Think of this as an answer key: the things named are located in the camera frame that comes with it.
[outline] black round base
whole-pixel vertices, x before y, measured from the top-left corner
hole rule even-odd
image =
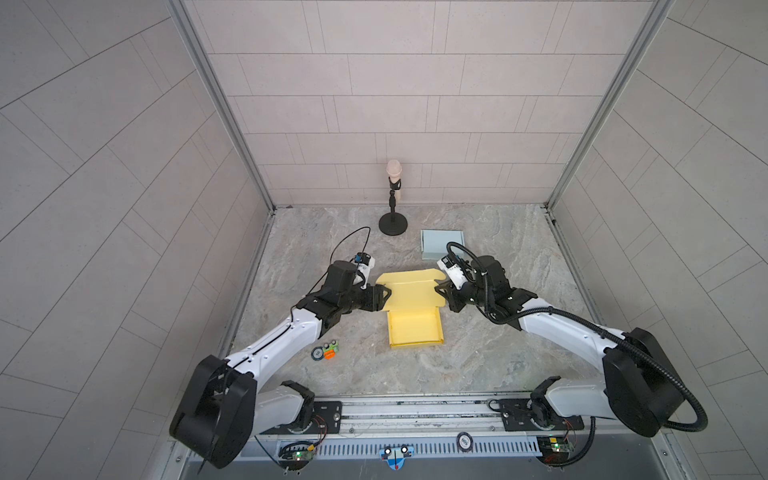
[[[403,214],[398,214],[397,212],[389,212],[388,214],[383,214],[379,219],[379,230],[381,230],[385,235],[390,235],[391,237],[400,235],[401,233],[405,232],[407,228],[408,221],[403,216]]]

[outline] marble floor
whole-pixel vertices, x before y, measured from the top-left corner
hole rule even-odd
[[[371,281],[384,272],[436,268],[421,259],[420,230],[464,230],[477,255],[492,255],[510,284],[536,292],[549,303],[590,318],[571,272],[538,205],[404,206],[409,222],[399,237],[379,232],[385,207],[279,209],[266,243],[233,351],[255,341],[289,314],[323,274],[334,246],[356,228],[371,226],[366,252],[376,259]],[[365,231],[350,237],[336,259],[351,258]],[[497,326],[474,307],[440,311],[445,344],[390,349],[385,312],[342,316],[321,340],[280,368],[265,385],[294,380],[318,396],[343,394],[481,392],[533,389],[549,376],[582,379],[597,370],[540,336]],[[316,362],[314,346],[339,341],[336,358]]]

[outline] beige wall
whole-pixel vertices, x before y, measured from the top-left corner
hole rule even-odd
[[[266,208],[160,0],[0,4],[0,477],[140,478]]]
[[[765,25],[678,0],[554,208],[607,324],[652,332],[706,409],[676,432],[699,480],[768,478]]]
[[[546,200],[650,4],[185,2],[278,204]]]

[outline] yellow box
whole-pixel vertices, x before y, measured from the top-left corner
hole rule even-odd
[[[436,280],[445,280],[440,270],[412,270],[382,274],[376,283],[391,289],[387,300],[389,346],[442,345],[440,307],[445,299],[435,291]]]

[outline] black stand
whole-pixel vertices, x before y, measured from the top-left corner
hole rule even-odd
[[[400,190],[400,182],[400,180],[396,184],[389,182],[389,213],[383,214],[379,219],[379,230],[391,237],[400,235],[408,228],[408,221],[403,214],[395,212],[395,190]]]

